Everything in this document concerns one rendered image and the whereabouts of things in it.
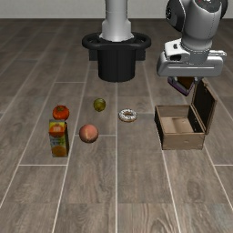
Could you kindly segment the orange juice carton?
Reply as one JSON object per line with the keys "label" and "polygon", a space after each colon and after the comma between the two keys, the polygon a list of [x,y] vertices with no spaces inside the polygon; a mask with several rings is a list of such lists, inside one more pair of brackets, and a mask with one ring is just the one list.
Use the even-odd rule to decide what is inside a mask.
{"label": "orange juice carton", "polygon": [[67,157],[69,141],[65,120],[49,120],[48,135],[53,157]]}

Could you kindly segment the green round fruit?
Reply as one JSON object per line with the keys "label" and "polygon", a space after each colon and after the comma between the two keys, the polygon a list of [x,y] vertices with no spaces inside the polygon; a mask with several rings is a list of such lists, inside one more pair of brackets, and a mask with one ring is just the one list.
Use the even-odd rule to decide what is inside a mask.
{"label": "green round fruit", "polygon": [[97,98],[93,103],[94,109],[101,112],[106,108],[106,101],[103,98]]}

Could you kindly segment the dark wooden box lid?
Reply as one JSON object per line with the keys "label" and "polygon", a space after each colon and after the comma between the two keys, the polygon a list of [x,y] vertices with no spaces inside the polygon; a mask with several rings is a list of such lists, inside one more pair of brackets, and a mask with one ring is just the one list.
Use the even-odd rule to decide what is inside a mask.
{"label": "dark wooden box lid", "polygon": [[202,79],[195,86],[187,115],[195,133],[204,133],[205,135],[209,133],[216,104],[216,97],[213,95],[208,83]]}

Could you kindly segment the white frosted donut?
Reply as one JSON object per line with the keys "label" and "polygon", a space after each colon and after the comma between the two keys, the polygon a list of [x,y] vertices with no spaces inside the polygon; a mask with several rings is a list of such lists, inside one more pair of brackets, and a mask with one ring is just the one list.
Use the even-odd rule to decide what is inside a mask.
{"label": "white frosted donut", "polygon": [[123,122],[134,122],[137,119],[137,113],[132,109],[125,108],[118,113],[118,118]]}

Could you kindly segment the pink peach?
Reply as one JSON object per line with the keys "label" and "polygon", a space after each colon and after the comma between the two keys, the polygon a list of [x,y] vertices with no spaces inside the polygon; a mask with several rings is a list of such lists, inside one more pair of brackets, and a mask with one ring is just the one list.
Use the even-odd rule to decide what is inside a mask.
{"label": "pink peach", "polygon": [[93,143],[98,138],[98,130],[94,125],[83,125],[79,129],[80,139],[85,143]]}

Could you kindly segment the purple brown cake wedge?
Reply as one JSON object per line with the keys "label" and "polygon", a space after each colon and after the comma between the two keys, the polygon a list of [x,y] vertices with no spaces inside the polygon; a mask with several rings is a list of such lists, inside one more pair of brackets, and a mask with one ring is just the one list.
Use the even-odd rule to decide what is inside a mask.
{"label": "purple brown cake wedge", "polygon": [[185,87],[184,84],[182,84],[176,76],[169,76],[167,78],[167,82],[172,86],[174,87],[179,93],[181,93],[182,95],[184,96],[188,96],[193,85],[194,85],[194,82],[191,82],[191,85],[190,87]]}

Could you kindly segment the red tomato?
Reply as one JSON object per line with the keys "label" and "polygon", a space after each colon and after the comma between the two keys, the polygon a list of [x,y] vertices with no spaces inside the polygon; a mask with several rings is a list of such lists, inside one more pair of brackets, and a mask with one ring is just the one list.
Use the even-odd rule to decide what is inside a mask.
{"label": "red tomato", "polygon": [[66,106],[58,105],[53,109],[53,118],[57,120],[67,120],[69,109]]}

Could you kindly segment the wooden box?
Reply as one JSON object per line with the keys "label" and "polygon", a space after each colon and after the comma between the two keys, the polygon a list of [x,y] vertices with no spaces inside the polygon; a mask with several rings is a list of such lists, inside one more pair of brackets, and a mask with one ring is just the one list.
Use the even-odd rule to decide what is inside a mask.
{"label": "wooden box", "polygon": [[155,106],[154,120],[163,150],[203,148],[206,134],[192,106]]}

